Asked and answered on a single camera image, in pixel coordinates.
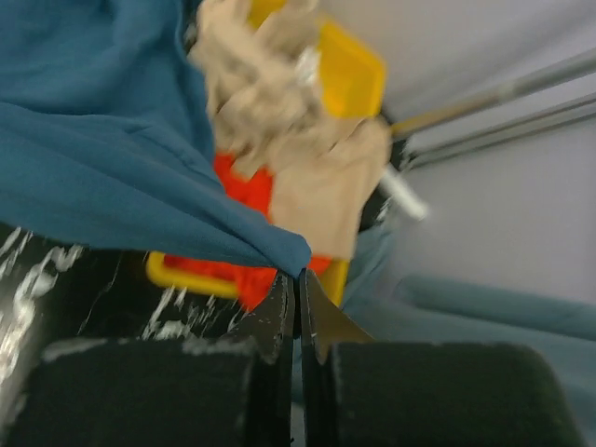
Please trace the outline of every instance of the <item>white surface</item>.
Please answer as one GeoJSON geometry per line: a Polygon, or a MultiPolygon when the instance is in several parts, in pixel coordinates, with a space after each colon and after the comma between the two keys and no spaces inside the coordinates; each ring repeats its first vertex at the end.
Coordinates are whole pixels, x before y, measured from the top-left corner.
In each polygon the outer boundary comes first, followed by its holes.
{"type": "MultiPolygon", "coordinates": [[[[593,0],[324,0],[383,54],[401,119],[596,47],[593,0]]],[[[416,135],[424,147],[596,91],[596,76],[416,135]]],[[[429,166],[391,280],[439,275],[596,303],[596,121],[429,166]]]]}
{"type": "Polygon", "coordinates": [[[582,51],[593,0],[322,0],[387,63],[386,105],[418,115],[582,51]],[[581,45],[574,39],[582,40],[581,45]]]}
{"type": "Polygon", "coordinates": [[[411,172],[395,271],[596,303],[596,121],[411,172]]]}

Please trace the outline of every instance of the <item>red object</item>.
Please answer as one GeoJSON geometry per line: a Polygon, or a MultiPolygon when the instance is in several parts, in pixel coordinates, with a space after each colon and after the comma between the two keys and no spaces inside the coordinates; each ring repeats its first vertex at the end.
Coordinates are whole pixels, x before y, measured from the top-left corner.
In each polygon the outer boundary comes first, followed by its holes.
{"type": "MultiPolygon", "coordinates": [[[[225,192],[234,200],[253,210],[258,210],[269,220],[273,177],[266,169],[259,169],[250,180],[244,181],[232,172],[233,164],[234,159],[231,156],[215,157],[215,172],[220,178],[225,192]]],[[[313,257],[308,267],[320,274],[329,267],[331,261],[330,258],[313,257]]],[[[164,265],[201,276],[234,281],[239,290],[238,300],[249,311],[265,298],[276,275],[275,268],[244,267],[228,263],[199,261],[169,254],[164,258],[164,265]]]]}

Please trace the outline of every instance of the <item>metal rod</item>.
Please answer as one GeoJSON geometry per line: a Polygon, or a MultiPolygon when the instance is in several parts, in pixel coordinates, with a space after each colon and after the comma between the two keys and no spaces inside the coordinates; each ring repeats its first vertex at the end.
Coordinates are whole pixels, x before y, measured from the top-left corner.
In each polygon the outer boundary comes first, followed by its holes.
{"type": "Polygon", "coordinates": [[[458,138],[420,148],[406,155],[402,168],[405,170],[477,151],[503,142],[573,124],[596,116],[596,93],[550,107],[547,110],[513,119],[499,126],[458,138]]]}
{"type": "Polygon", "coordinates": [[[391,131],[394,138],[405,138],[417,131],[513,101],[594,72],[596,72],[596,48],[498,87],[489,88],[463,101],[396,123],[391,126],[391,131]]]}

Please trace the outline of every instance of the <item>white paint scratch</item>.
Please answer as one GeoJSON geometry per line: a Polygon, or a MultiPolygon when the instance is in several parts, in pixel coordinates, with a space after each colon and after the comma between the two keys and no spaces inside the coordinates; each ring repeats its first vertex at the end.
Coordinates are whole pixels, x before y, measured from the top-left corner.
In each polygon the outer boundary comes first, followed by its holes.
{"type": "Polygon", "coordinates": [[[97,296],[93,300],[93,303],[91,304],[91,308],[89,309],[89,312],[87,313],[87,317],[83,320],[83,322],[79,326],[76,335],[80,335],[81,332],[87,327],[87,324],[89,323],[89,319],[91,318],[91,314],[93,313],[93,309],[95,308],[95,305],[98,303],[98,301],[100,301],[100,298],[102,298],[103,295],[105,293],[107,293],[110,289],[112,289],[112,287],[114,286],[115,279],[118,276],[118,271],[120,270],[120,263],[122,263],[122,255],[120,255],[118,257],[118,263],[115,265],[114,274],[112,275],[112,279],[110,279],[110,282],[108,282],[103,287],[103,289],[100,290],[100,292],[97,294],[97,296]]]}
{"type": "Polygon", "coordinates": [[[154,338],[156,340],[169,340],[172,338],[186,338],[190,333],[190,327],[181,321],[166,321],[154,338]]]}
{"type": "Polygon", "coordinates": [[[180,291],[178,292],[178,296],[176,297],[176,301],[174,302],[174,305],[176,307],[178,307],[178,309],[182,309],[182,307],[184,305],[184,297],[185,296],[186,296],[186,288],[180,289],[180,291]]]}
{"type": "Polygon", "coordinates": [[[48,346],[42,354],[42,360],[48,363],[59,357],[89,351],[94,347],[105,345],[106,343],[107,340],[102,338],[95,340],[90,338],[64,340],[48,346]]]}
{"type": "MultiPolygon", "coordinates": [[[[31,234],[23,239],[24,242],[21,242],[23,248],[30,238],[31,234]]],[[[20,345],[34,320],[34,299],[50,291],[58,279],[58,275],[52,276],[44,271],[47,264],[51,261],[59,272],[65,272],[73,266],[82,251],[83,249],[78,246],[72,246],[68,251],[61,247],[52,248],[41,263],[31,267],[15,290],[12,320],[0,343],[0,384],[12,374],[17,365],[20,345]]]]}
{"type": "Polygon", "coordinates": [[[5,275],[10,275],[10,272],[12,272],[12,267],[14,267],[15,263],[19,259],[19,256],[25,250],[27,243],[31,240],[32,237],[33,237],[33,233],[31,233],[31,232],[26,233],[25,236],[23,237],[23,239],[20,241],[19,246],[15,250],[13,250],[8,255],[8,257],[0,264],[0,279],[2,279],[2,277],[4,277],[5,275]]]}
{"type": "Polygon", "coordinates": [[[164,309],[166,308],[168,303],[171,301],[171,297],[173,296],[173,294],[174,294],[173,287],[165,289],[161,293],[161,299],[159,300],[159,304],[157,305],[156,310],[154,311],[152,316],[149,318],[149,322],[145,326],[145,329],[142,331],[141,338],[143,340],[148,340],[154,333],[157,332],[157,327],[158,327],[157,319],[159,318],[161,313],[164,311],[164,309]]]}
{"type": "Polygon", "coordinates": [[[4,241],[4,244],[2,244],[2,247],[0,247],[0,256],[10,250],[10,247],[12,247],[12,244],[15,243],[19,235],[20,228],[15,228],[12,233],[8,235],[7,239],[4,241]]]}

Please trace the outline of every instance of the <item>yellow bucket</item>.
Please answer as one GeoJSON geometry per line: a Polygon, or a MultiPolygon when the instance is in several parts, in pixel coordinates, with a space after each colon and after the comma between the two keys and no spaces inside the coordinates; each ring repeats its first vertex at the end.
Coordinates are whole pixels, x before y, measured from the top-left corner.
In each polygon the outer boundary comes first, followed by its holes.
{"type": "MultiPolygon", "coordinates": [[[[285,0],[252,0],[250,23],[257,27],[285,0]]],[[[383,60],[325,15],[320,17],[319,78],[323,100],[329,112],[340,117],[376,116],[381,109],[386,68],[383,60]]],[[[236,299],[236,284],[202,277],[164,266],[164,254],[152,252],[146,264],[147,277],[161,287],[236,299]]],[[[327,296],[335,305],[342,302],[349,261],[336,259],[319,277],[327,296]]]]}

